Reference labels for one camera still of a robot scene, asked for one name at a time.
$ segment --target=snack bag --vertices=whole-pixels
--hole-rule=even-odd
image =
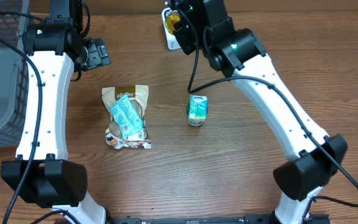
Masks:
[[[107,144],[116,149],[151,148],[144,121],[148,97],[149,87],[145,85],[102,89],[103,103],[111,119],[106,130]]]

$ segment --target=gray basket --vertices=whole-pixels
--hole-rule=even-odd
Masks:
[[[0,11],[28,13],[28,0],[0,0]],[[27,19],[0,16],[0,37],[18,49]],[[27,64],[13,50],[0,43],[0,146],[19,145],[24,127],[28,92]]]

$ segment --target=mesh basket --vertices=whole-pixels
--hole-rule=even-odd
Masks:
[[[29,2],[0,0],[0,11],[28,13]],[[27,19],[19,16],[0,16],[0,37],[22,50],[20,38],[26,23]],[[19,144],[24,127],[27,92],[26,62],[0,43],[0,146]]]

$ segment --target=perforated basket wall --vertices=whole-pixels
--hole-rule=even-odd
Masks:
[[[0,0],[0,11],[17,11],[28,13],[28,0]],[[12,45],[16,45],[19,50],[23,49],[20,37],[25,30],[26,18],[19,16],[0,16],[0,37]],[[24,127],[25,109],[27,104],[28,76],[27,64],[16,57],[11,65],[1,65],[17,69],[16,101],[14,103],[14,112],[7,119],[7,122],[0,127],[0,146],[19,145],[22,130]]]

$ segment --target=wooden tabletop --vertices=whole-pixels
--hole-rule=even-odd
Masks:
[[[345,137],[342,164],[358,181],[358,11],[230,16],[237,29],[258,35],[305,111],[330,135]],[[113,217],[231,217],[276,208],[280,189],[272,172],[286,159],[275,136],[232,83],[199,92],[208,97],[207,121],[200,128],[187,124],[194,54],[167,49],[160,15],[93,16],[89,36],[103,37],[112,64],[70,85],[67,148],[70,160],[87,168],[89,193]],[[221,77],[200,57],[193,86]],[[133,84],[150,88],[145,119],[153,146],[116,150],[104,140],[109,113],[101,89]],[[0,149],[0,164],[15,150]],[[0,223],[12,194],[0,178]],[[321,195],[358,203],[342,174]],[[18,199],[9,223],[47,212]],[[358,208],[319,201],[312,212],[330,214],[332,223],[358,223]]]

